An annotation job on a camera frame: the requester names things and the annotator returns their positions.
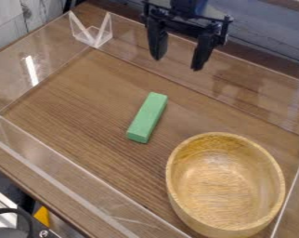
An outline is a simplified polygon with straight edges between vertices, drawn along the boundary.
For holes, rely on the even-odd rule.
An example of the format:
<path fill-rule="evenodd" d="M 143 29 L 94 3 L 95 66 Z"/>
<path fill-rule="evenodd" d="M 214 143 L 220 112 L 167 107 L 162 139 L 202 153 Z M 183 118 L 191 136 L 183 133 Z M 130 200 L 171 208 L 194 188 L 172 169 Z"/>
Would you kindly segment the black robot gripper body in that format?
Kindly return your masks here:
<path fill-rule="evenodd" d="M 210 34 L 216 45 L 227 43 L 230 24 L 234 17 L 219 11 L 210 0 L 144 0 L 143 21 L 150 35 L 167 32 L 198 38 Z"/>

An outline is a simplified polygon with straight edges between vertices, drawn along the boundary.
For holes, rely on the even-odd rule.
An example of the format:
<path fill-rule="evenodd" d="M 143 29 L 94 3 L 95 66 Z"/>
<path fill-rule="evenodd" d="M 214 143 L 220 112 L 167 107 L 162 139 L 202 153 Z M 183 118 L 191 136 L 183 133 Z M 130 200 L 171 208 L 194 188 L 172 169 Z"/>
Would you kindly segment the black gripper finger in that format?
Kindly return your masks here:
<path fill-rule="evenodd" d="M 148 17 L 148 41 L 150 53 L 155 60 L 160 60 L 167 54 L 168 33 L 166 23 L 154 17 Z"/>
<path fill-rule="evenodd" d="M 218 44 L 218 37 L 212 33 L 204 33 L 199 36 L 198 46 L 195 48 L 191 69 L 199 71 L 208 62 L 214 48 Z"/>

